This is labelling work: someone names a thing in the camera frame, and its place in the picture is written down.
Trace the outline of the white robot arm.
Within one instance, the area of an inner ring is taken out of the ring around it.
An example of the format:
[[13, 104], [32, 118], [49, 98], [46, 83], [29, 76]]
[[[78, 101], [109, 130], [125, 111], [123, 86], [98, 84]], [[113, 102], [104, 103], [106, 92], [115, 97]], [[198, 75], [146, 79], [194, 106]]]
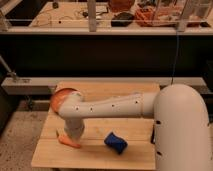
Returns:
[[84, 102], [68, 95], [58, 110], [67, 132], [82, 135], [84, 118], [154, 117], [156, 171], [213, 171], [208, 112], [190, 86], [173, 84], [158, 93], [133, 94]]

